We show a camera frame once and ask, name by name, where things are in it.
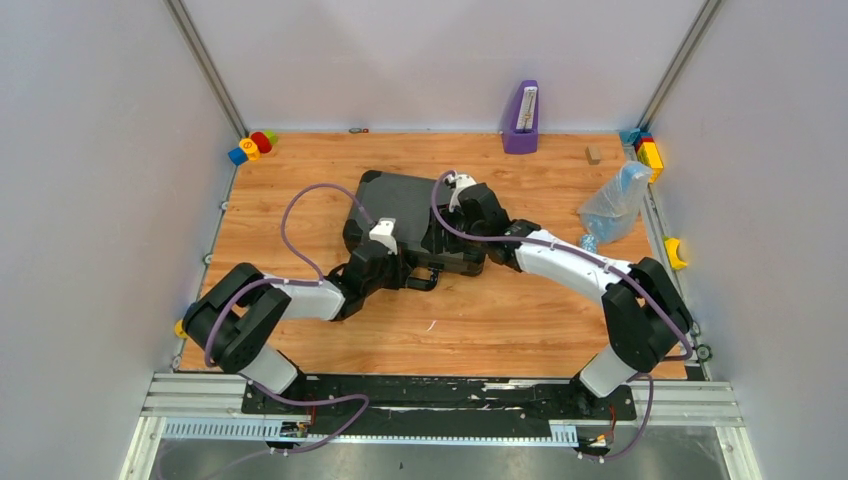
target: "blue toy block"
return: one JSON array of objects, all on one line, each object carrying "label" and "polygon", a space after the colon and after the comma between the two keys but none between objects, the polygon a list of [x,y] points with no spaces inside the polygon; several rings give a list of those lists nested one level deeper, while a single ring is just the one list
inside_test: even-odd
[{"label": "blue toy block", "polygon": [[230,157],[230,160],[236,165],[239,166],[242,163],[247,161],[247,153],[241,149],[241,147],[236,147],[230,150],[230,153],[227,154]]},{"label": "blue toy block", "polygon": [[633,128],[630,130],[622,130],[618,132],[618,138],[621,139],[621,143],[624,145],[631,145],[633,142],[639,138],[639,134],[642,133],[638,128]]}]

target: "small wooden block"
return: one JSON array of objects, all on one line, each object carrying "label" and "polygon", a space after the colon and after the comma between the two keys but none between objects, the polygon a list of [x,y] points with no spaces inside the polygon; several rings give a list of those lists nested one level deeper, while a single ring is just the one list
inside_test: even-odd
[{"label": "small wooden block", "polygon": [[589,165],[601,163],[601,149],[594,145],[586,147],[586,160],[589,161]]}]

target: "wooden tabletop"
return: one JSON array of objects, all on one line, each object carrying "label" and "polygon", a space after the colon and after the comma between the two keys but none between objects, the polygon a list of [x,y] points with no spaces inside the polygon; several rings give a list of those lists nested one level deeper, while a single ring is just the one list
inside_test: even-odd
[{"label": "wooden tabletop", "polygon": [[[590,145],[600,149],[600,165],[588,164]],[[355,191],[369,169],[436,178],[455,168],[488,183],[511,218],[577,243],[585,233],[577,208],[624,161],[616,135],[543,135],[537,153],[511,156],[490,134],[283,134],[270,154],[240,167],[205,289],[239,262],[315,278],[280,239],[280,218],[291,198],[316,182]],[[348,259],[342,227],[349,210],[346,196],[319,189],[289,219],[292,243],[325,272]],[[650,256],[641,219],[600,253]],[[600,307],[489,261],[475,278],[443,274],[431,292],[378,291],[343,322],[280,322],[269,342],[305,372],[523,377],[573,376],[608,343]],[[202,351],[189,341],[181,369],[202,368]],[[658,366],[655,375],[685,378],[679,362]]]}]

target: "wire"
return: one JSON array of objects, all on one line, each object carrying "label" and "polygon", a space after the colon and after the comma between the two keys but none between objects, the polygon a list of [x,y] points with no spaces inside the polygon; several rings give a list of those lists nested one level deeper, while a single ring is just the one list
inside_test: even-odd
[{"label": "wire", "polygon": [[[318,274],[318,279],[317,280],[296,280],[296,279],[271,277],[271,278],[263,278],[263,279],[260,279],[260,280],[256,280],[256,281],[248,283],[247,285],[242,287],[239,291],[236,292],[235,295],[233,295],[232,298],[230,298],[230,300],[227,302],[227,304],[224,305],[224,308],[221,309],[221,313],[218,314],[218,318],[215,319],[215,323],[212,324],[212,328],[209,331],[209,336],[206,339],[206,345],[204,345],[204,348],[203,348],[203,361],[206,363],[207,367],[212,367],[212,366],[215,365],[215,363],[212,360],[212,346],[215,344],[215,338],[217,337],[218,332],[221,330],[221,325],[224,323],[224,319],[227,317],[227,314],[232,311],[232,309],[236,305],[236,303],[245,294],[247,294],[247,292],[253,290],[254,288],[263,286],[263,285],[274,285],[274,284],[284,284],[285,285],[285,284],[288,284],[288,285],[297,285],[297,286],[306,286],[306,287],[317,287],[317,286],[319,286],[323,283],[324,274],[321,272],[321,268],[318,267],[318,265],[315,262],[313,262],[312,260],[310,260],[306,255],[300,253],[300,251],[298,251],[297,248],[295,248],[295,246],[292,245],[292,243],[288,239],[288,236],[286,235],[286,224],[288,223],[289,214],[291,213],[291,210],[294,207],[294,204],[300,199],[300,197],[305,195],[307,192],[310,192],[310,191],[315,190],[317,188],[332,188],[332,189],[335,189],[335,190],[338,190],[338,191],[344,193],[345,195],[350,197],[350,199],[353,201],[353,203],[357,206],[360,214],[362,214],[362,216],[365,218],[365,221],[368,222],[369,225],[374,224],[374,220],[371,218],[371,216],[365,210],[365,207],[362,205],[362,203],[359,201],[359,199],[356,198],[356,195],[354,195],[353,193],[350,192],[350,190],[342,187],[341,185],[338,185],[338,184],[335,184],[335,183],[316,183],[316,184],[310,185],[310,186],[304,188],[303,190],[301,190],[300,192],[298,192],[298,194],[295,195],[291,199],[289,204],[286,206],[285,212],[283,212],[283,218],[280,222],[280,236],[283,239],[283,243],[286,244],[286,246],[292,251],[292,253],[294,253],[301,260],[305,261],[309,266],[311,266],[315,270],[315,272]],[[275,449],[274,450],[276,452],[281,452],[285,455],[294,454],[294,453],[306,453],[306,452],[310,452],[312,450],[323,447],[324,445],[326,445],[327,443],[331,442],[333,439],[335,439],[336,437],[341,435],[342,432],[347,430],[348,427],[350,427],[357,419],[359,419],[359,417],[362,416],[363,413],[365,413],[365,410],[368,408],[368,404],[370,403],[368,396],[361,394],[361,393],[355,393],[355,394],[352,394],[352,395],[345,395],[345,396],[342,396],[342,397],[339,397],[339,398],[334,398],[334,399],[329,399],[329,400],[312,400],[312,401],[306,401],[306,402],[298,401],[298,400],[290,400],[288,398],[284,398],[284,397],[281,397],[280,395],[277,395],[276,393],[269,390],[265,385],[262,385],[259,382],[255,382],[254,380],[249,379],[249,378],[248,378],[248,382],[253,382],[254,386],[258,390],[263,392],[265,395],[267,395],[271,399],[276,400],[277,402],[280,402],[280,403],[287,404],[287,405],[301,406],[301,407],[313,407],[313,409],[314,409],[314,407],[320,407],[320,406],[326,406],[326,405],[336,405],[336,404],[348,402],[348,401],[351,401],[351,400],[361,400],[362,401],[362,406],[359,407],[359,410],[357,410],[356,413],[353,414],[353,416],[351,416],[335,432],[327,435],[326,437],[322,438],[321,440],[319,440],[315,443],[309,444],[305,447],[297,447],[297,448],[292,448],[292,449]],[[230,468],[235,467],[236,465],[239,465],[242,462],[245,462],[247,460],[256,458],[258,456],[261,456],[261,455],[264,455],[264,454],[267,454],[267,453],[268,453],[267,450],[262,450],[262,451],[259,451],[259,452],[254,452],[254,453],[251,453],[249,455],[246,455],[246,456],[239,458],[239,459],[233,461],[232,463],[226,465],[222,469],[220,469],[216,472],[213,472],[212,474],[207,475],[206,477],[203,477],[203,480],[208,480],[210,478],[218,476],[221,473],[223,473],[224,471],[229,470]],[[157,477],[160,480],[162,480],[162,475],[161,475],[161,472],[159,471],[158,467],[157,467],[156,473],[157,473]]]},{"label": "wire", "polygon": [[648,294],[648,292],[645,291],[645,289],[642,288],[642,286],[639,285],[639,283],[634,278],[632,278],[629,275],[627,275],[626,273],[622,272],[617,267],[614,267],[612,265],[608,265],[604,260],[595,257],[591,253],[586,252],[585,250],[583,250],[581,248],[578,248],[578,247],[575,247],[573,245],[569,245],[569,244],[566,244],[566,243],[551,243],[551,242],[548,242],[548,241],[540,240],[538,238],[527,238],[527,237],[508,237],[508,236],[484,237],[484,236],[480,236],[480,235],[470,235],[470,234],[467,234],[465,232],[461,232],[461,231],[453,228],[452,226],[450,226],[450,224],[448,224],[448,222],[445,221],[444,218],[442,218],[442,214],[439,213],[439,205],[436,201],[436,195],[439,191],[439,185],[444,183],[445,178],[447,178],[448,175],[450,175],[454,172],[455,172],[455,170],[449,170],[449,171],[443,173],[439,177],[439,179],[436,181],[436,183],[433,185],[433,190],[430,192],[430,208],[433,210],[433,215],[436,217],[436,220],[439,221],[439,223],[442,225],[442,227],[444,227],[445,230],[456,235],[459,238],[463,238],[465,240],[470,240],[470,241],[473,241],[473,242],[521,242],[521,243],[530,243],[530,244],[533,244],[533,245],[540,245],[540,246],[548,247],[548,248],[555,248],[557,250],[561,250],[563,252],[570,253],[572,255],[576,255],[576,256],[584,259],[584,260],[587,260],[591,263],[594,263],[595,265],[597,265],[599,267],[602,267],[602,268],[612,272],[617,277],[619,277],[622,280],[624,280],[625,282],[627,282],[627,284],[629,284],[634,290],[636,290],[636,292],[642,298],[645,299],[645,302],[648,305],[650,305],[651,308],[655,312],[657,312],[657,315],[659,315],[659,317],[663,321],[663,323],[665,323],[666,326],[672,331],[672,333],[674,333],[674,336],[677,337],[677,340],[680,343],[683,344],[683,348],[686,350],[686,353],[684,355],[666,357],[665,361],[686,360],[686,359],[692,357],[692,355],[694,354],[694,350],[692,349],[692,346],[689,345],[689,341],[686,340],[686,335],[684,335],[683,332],[681,332],[680,329],[677,328],[677,325],[675,325],[674,321],[672,321],[671,318],[668,316],[668,314],[665,313],[665,311],[663,311],[662,307],[660,307],[660,305],[653,299],[653,297],[651,297],[651,295]]},{"label": "wire", "polygon": [[613,440],[615,440],[615,424],[616,424],[616,422],[618,422],[618,420],[615,418],[615,406],[614,405],[610,405],[610,414],[612,414],[612,420],[610,421],[610,429],[608,431],[602,433],[601,435],[598,435],[598,438],[609,437],[609,439],[610,439],[609,443],[612,443]]},{"label": "wire", "polygon": [[[470,235],[470,234],[467,234],[465,232],[461,232],[461,231],[453,228],[452,226],[450,226],[448,224],[448,222],[446,222],[445,219],[442,218],[442,214],[439,212],[439,205],[438,205],[438,202],[436,200],[436,196],[437,196],[438,191],[439,191],[439,185],[442,185],[444,183],[445,179],[448,177],[448,175],[451,175],[451,174],[456,175],[456,170],[449,170],[449,171],[443,173],[441,176],[439,176],[439,179],[436,180],[436,183],[433,185],[433,189],[430,191],[430,208],[433,211],[433,216],[436,217],[436,220],[438,220],[438,222],[442,225],[442,227],[445,230],[456,235],[459,238],[463,238],[465,240],[470,240],[470,241],[473,241],[473,242],[521,242],[521,243],[530,243],[530,244],[533,244],[533,245],[540,245],[540,246],[548,247],[548,248],[554,248],[554,249],[557,249],[557,250],[560,250],[560,251],[563,251],[563,252],[566,252],[566,253],[570,253],[572,255],[576,255],[576,256],[578,256],[578,257],[580,257],[584,260],[587,260],[587,261],[589,261],[589,262],[591,262],[591,263],[593,263],[593,264],[595,264],[599,267],[603,267],[604,269],[612,272],[614,275],[616,275],[617,277],[619,277],[622,280],[624,280],[625,282],[627,282],[628,285],[630,285],[634,290],[636,290],[636,292],[642,298],[645,299],[645,302],[648,305],[650,305],[650,307],[657,313],[657,315],[659,315],[659,317],[663,321],[663,323],[665,323],[666,326],[672,331],[672,333],[674,333],[674,336],[677,337],[677,340],[680,343],[683,344],[683,348],[686,350],[685,354],[676,355],[676,356],[669,356],[669,357],[666,357],[664,359],[664,361],[686,360],[686,359],[692,357],[692,355],[694,354],[694,351],[692,349],[692,346],[689,344],[689,341],[686,340],[686,336],[683,334],[683,332],[680,331],[679,328],[677,328],[677,325],[674,324],[674,322],[671,320],[671,318],[668,316],[668,314],[665,313],[665,311],[653,299],[653,297],[651,297],[651,295],[648,294],[648,292],[644,288],[642,288],[642,286],[639,285],[639,283],[634,278],[625,274],[620,269],[618,269],[618,268],[616,268],[612,265],[607,264],[604,260],[601,260],[600,258],[597,258],[594,255],[590,254],[589,252],[586,252],[586,251],[584,251],[580,248],[577,248],[575,246],[568,245],[568,244],[565,244],[565,243],[551,243],[551,242],[546,242],[544,240],[539,240],[539,239],[536,239],[536,238],[527,238],[527,237],[508,237],[508,236],[486,237],[486,236],[480,236],[480,235]],[[636,443],[642,437],[642,434],[645,431],[645,427],[648,425],[648,417],[651,416],[651,408],[653,407],[654,378],[650,374],[647,374],[647,373],[646,374],[637,373],[629,381],[632,381],[635,378],[638,378],[640,376],[645,376],[645,377],[648,378],[648,388],[649,388],[649,390],[648,390],[648,404],[645,407],[645,417],[642,420],[642,424],[639,426],[639,430],[636,431],[636,436],[633,437],[633,440],[624,449],[622,449],[620,452],[612,454],[612,455],[607,455],[607,456],[604,456],[604,457],[595,457],[595,458],[598,458],[601,461],[603,461],[603,459],[615,460],[617,458],[621,458],[621,457],[627,455],[633,449],[633,447],[636,446]]]},{"label": "wire", "polygon": [[317,188],[332,188],[334,190],[338,190],[338,191],[344,193],[345,195],[350,197],[350,199],[353,201],[353,203],[359,209],[359,213],[361,213],[362,216],[365,217],[365,221],[368,222],[368,225],[374,225],[374,219],[372,219],[371,216],[368,215],[368,212],[365,211],[365,207],[362,206],[362,203],[359,201],[358,198],[356,198],[356,195],[351,193],[350,190],[348,190],[348,189],[344,188],[343,186],[336,184],[336,183],[316,183],[314,185],[310,185],[310,186],[304,188],[303,190],[301,190],[300,192],[298,192],[297,195],[295,195],[291,199],[288,206],[286,206],[285,212],[283,212],[283,219],[280,222],[280,236],[283,238],[283,243],[285,243],[286,246],[289,247],[289,250],[291,250],[292,253],[297,256],[297,258],[303,260],[304,262],[306,262],[307,265],[309,265],[310,267],[312,267],[313,270],[315,270],[315,273],[318,274],[318,281],[320,282],[320,281],[324,280],[324,274],[321,272],[321,267],[319,267],[318,264],[316,264],[315,262],[310,260],[309,257],[300,253],[300,251],[297,248],[295,248],[294,245],[292,245],[292,243],[289,241],[289,237],[286,235],[286,223],[289,220],[289,214],[291,213],[291,210],[294,207],[294,204],[297,203],[298,200],[300,200],[300,197],[306,195],[308,192],[315,190]]},{"label": "wire", "polygon": [[648,418],[651,416],[651,408],[654,406],[654,377],[652,377],[650,373],[643,373],[639,376],[648,379],[648,403],[645,405],[645,416],[642,417],[642,423],[639,425],[639,429],[636,430],[636,435],[633,437],[633,440],[630,440],[630,443],[628,443],[626,447],[622,448],[620,452],[613,453],[612,455],[604,455],[603,457],[599,457],[596,455],[589,455],[584,453],[582,454],[583,456],[598,461],[617,460],[632,452],[633,447],[635,447],[636,444],[639,443],[639,440],[645,433],[645,428],[648,426]]}]

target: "metal frame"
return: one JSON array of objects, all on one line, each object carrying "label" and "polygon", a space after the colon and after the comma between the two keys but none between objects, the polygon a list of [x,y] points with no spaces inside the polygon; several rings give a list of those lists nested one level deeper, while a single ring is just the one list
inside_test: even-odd
[{"label": "metal frame", "polygon": [[[206,51],[200,36],[182,0],[164,0],[177,26],[186,38],[189,48],[204,72],[233,130],[239,136],[247,134],[234,101]],[[639,127],[648,129],[656,118],[663,101],[687,64],[704,32],[715,17],[722,0],[705,0],[693,25],[690,27],[662,80],[657,86],[639,120]],[[625,147],[628,156],[635,156],[632,147]],[[681,279],[671,270],[663,245],[667,226],[648,190],[642,206],[642,216],[654,254],[666,269],[672,272],[672,280],[681,293],[685,288]],[[179,355],[175,358],[175,368]],[[689,361],[687,365],[697,365]],[[709,370],[704,366],[707,378]],[[526,386],[531,383],[567,383],[568,379],[518,379],[512,385]],[[122,480],[147,480],[157,458],[159,444],[163,439],[206,438],[228,440],[267,440],[276,437],[278,426],[283,422],[306,421],[303,415],[246,415],[241,413],[242,395],[246,381],[234,375],[224,374],[156,374],[136,426],[127,457],[121,469]],[[721,443],[725,464],[731,479],[760,479],[756,460],[748,439],[747,430],[736,404],[733,390],[724,382],[656,381],[654,407],[649,425],[664,426],[709,426],[714,427]],[[647,402],[647,383],[631,384],[636,410],[639,417],[623,425],[636,425],[644,415]],[[510,388],[499,384],[498,388]],[[342,435],[337,442],[349,443],[416,443],[451,445],[524,445],[564,447],[572,440],[572,432],[583,426],[605,425],[600,421],[552,421],[551,436],[531,439],[502,438],[425,438],[425,437],[380,437]],[[315,441],[322,436],[313,435],[305,441]]]},{"label": "metal frame", "polygon": [[689,27],[689,31],[686,32],[683,42],[677,49],[677,53],[674,54],[674,58],[672,58],[662,80],[660,80],[659,85],[657,85],[657,89],[651,96],[648,106],[645,107],[645,112],[639,119],[638,127],[643,131],[648,131],[650,129],[660,106],[668,95],[668,92],[671,91],[671,87],[674,85],[675,81],[677,81],[678,75],[680,75],[683,67],[686,66],[692,52],[698,47],[704,32],[706,32],[707,28],[709,28],[710,23],[713,18],[715,18],[715,14],[718,12],[721,5],[722,0],[706,0],[704,5],[701,6],[701,10],[698,12],[698,15],[695,16],[694,23],[692,23],[692,26]]},{"label": "metal frame", "polygon": [[209,82],[212,92],[218,99],[218,103],[220,103],[221,108],[224,109],[227,120],[230,122],[230,125],[233,127],[236,135],[239,137],[246,137],[248,134],[247,126],[245,125],[244,120],[242,120],[241,115],[236,108],[235,102],[232,97],[230,97],[229,92],[227,92],[227,88],[224,86],[224,81],[221,79],[221,75],[219,75],[218,70],[215,69],[215,64],[212,62],[209,52],[207,52],[206,47],[203,46],[203,41],[200,39],[200,34],[197,33],[197,29],[191,21],[191,15],[189,15],[185,3],[183,3],[183,0],[164,0],[164,2],[165,5],[167,5],[168,10],[171,12],[171,15],[174,17],[174,23],[177,24],[177,27],[180,29],[180,32],[182,32],[183,37],[185,37],[186,43],[188,43],[188,47],[194,55],[194,59],[197,61],[197,65],[206,76],[206,80]]},{"label": "metal frame", "polygon": [[[565,384],[569,379],[514,379],[486,388],[526,388],[539,383]],[[135,436],[121,472],[121,480],[147,479],[162,440],[279,440],[282,422],[308,421],[309,415],[247,415],[241,413],[247,381],[238,375],[215,373],[156,374],[142,408]],[[648,397],[648,383],[631,383],[638,418],[620,425],[641,422]],[[337,443],[431,444],[477,446],[525,446],[567,448],[576,441],[577,428],[603,426],[605,421],[555,420],[551,435],[540,438],[391,437],[342,435]],[[731,479],[759,479],[760,474],[748,441],[733,389],[726,382],[683,380],[655,381],[651,427],[714,427]],[[324,438],[310,435],[309,443]]]}]

